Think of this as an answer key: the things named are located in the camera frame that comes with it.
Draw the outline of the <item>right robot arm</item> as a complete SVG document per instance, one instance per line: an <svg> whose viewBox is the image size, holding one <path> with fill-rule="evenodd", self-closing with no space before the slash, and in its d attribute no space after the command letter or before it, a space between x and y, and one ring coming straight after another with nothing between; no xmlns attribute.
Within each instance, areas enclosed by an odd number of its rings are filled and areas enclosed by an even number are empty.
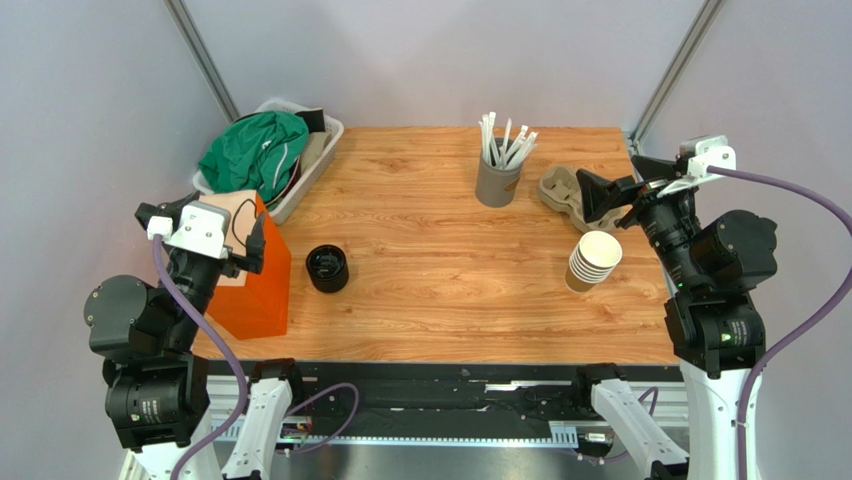
<svg viewBox="0 0 852 480"><path fill-rule="evenodd" d="M756 479L756 412L766 330L751 293L777 270L774 221L732 210L706 226L695 213L701 184L726 172L730 149L674 162L633 158L636 177L580 170L583 214L625 207L622 228L640 226L675 291L665 323L687 395L688 449L671 440L627 394L613 366L585 381L588 407L620 438L647 479Z"/></svg>

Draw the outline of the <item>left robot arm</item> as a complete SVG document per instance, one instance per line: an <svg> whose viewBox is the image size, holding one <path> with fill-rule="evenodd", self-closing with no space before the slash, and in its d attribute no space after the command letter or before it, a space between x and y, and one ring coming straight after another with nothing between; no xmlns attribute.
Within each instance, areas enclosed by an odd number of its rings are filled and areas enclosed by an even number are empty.
<svg viewBox="0 0 852 480"><path fill-rule="evenodd" d="M205 319L221 277L262 272L265 215L255 215L240 253L227 241L234 215L199 193L143 203L135 217L152 243L158 282L111 277L83 310L90 350L103 360L105 412L121 446L150 479L268 478L301 373L291 359L246 372ZM238 388L220 425L207 389L210 363L192 350L199 332L220 344Z"/></svg>

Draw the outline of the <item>pulp cup carrier tray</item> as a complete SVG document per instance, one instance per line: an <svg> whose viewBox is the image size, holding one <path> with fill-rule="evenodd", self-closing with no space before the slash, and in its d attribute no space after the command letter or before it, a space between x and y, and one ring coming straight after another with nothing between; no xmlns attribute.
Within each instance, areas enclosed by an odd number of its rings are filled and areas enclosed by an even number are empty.
<svg viewBox="0 0 852 480"><path fill-rule="evenodd" d="M576 170L570 166L557 165L548 170L538 182L537 193L545 205L566 216L582 233L611 232L616 228L616 222L627 213L626 207L620 207L608 212L600 220L586 223Z"/></svg>

